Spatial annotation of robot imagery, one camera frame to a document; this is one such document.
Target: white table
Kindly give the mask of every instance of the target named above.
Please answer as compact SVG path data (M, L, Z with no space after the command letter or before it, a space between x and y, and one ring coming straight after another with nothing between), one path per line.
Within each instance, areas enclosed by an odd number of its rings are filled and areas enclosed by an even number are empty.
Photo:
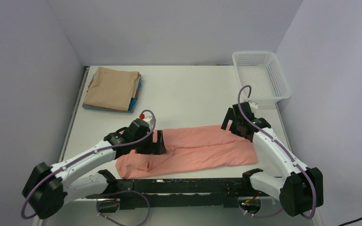
M240 87L233 66L104 66L120 71L138 71L142 86L134 113L114 113L85 110L82 107L88 84L98 66L91 66L79 98L70 136L61 159L67 160L94 146L110 132L128 126L144 109L152 110L157 129L220 125L227 109L237 103ZM279 139L287 144L276 104L259 106L256 117L264 117ZM194 172L155 176L154 178L238 178L242 173L261 168L279 176L267 156L257 151L258 163L245 166L219 167ZM120 178L115 161L92 170L91 175L107 169Z
M97 66L91 66L80 89L79 102L74 110L73 124L67 134L59 161L69 159L94 146L105 135L118 128L128 126L144 109L152 110L157 117L157 129L220 125L227 109L237 103L240 89L232 66L105 66L110 69L139 71L142 87L135 105L134 113L113 113L85 110L82 103L85 91ZM256 117L264 117L272 126L279 139L287 144L282 121L276 104L259 106ZM246 166L220 167L195 172L178 173L154 178L239 178L242 173L262 168L272 176L280 176L267 156L257 151L258 163ZM108 169L119 178L115 161L92 170ZM263 200L261 214L269 214L280 208L273 206L271 200ZM146 214L146 208L119 210L107 214L126 225L136 225ZM221 206L152 208L145 226L223 226L223 225L280 225L308 226L311 222L303 218L291 218L281 213L273 218L256 219L244 216L237 208ZM113 223L96 217L93 200L78 200L64 206L58 213L44 220L45 226L58 225L103 225Z

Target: white plastic basket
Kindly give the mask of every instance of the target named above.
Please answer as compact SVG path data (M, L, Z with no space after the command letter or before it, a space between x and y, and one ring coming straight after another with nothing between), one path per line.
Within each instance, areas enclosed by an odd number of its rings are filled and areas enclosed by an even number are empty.
M291 96L281 65L274 53L235 52L232 54L232 60L241 87L252 86L249 100L258 104L275 103ZM246 100L248 93L249 89L246 88L241 94L241 100Z

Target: beige folded towel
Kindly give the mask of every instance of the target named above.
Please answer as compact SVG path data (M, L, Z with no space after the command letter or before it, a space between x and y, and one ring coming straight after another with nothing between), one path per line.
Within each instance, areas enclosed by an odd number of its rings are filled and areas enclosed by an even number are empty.
M96 107L128 111L139 81L139 72L115 71L98 67L84 103Z

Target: folded cloth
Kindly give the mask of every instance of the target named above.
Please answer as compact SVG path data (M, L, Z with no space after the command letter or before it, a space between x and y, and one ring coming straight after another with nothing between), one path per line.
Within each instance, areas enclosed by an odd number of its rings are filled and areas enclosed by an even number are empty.
M84 104L128 111L132 97L135 96L139 72L124 72L98 67L85 96Z
M105 107L96 107L96 106L92 106L92 105L86 105L85 103L82 104L82 107L84 109L88 109L88 110L97 110L97 111L104 111L104 112L128 112L128 113L133 113L134 112L135 102L137 101L137 98L138 98L139 89L141 88L141 81L142 81L142 79L140 79L140 81L138 83L138 87L137 87L135 96L133 96L131 98L130 106L128 106L128 111L120 111L120 110L110 109L110 108L105 108Z
M118 158L119 175L125 179L142 178L257 163L253 144L220 129L220 125L164 129L163 140L166 154L136 154L133 150Z

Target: pink cloth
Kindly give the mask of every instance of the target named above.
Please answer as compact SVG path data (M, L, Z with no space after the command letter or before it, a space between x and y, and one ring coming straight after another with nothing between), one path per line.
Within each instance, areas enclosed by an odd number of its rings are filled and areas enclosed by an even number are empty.
M253 144L220 129L219 125L164 129L163 140L166 154L145 155L131 151L118 158L119 175L125 179L142 178L257 163Z

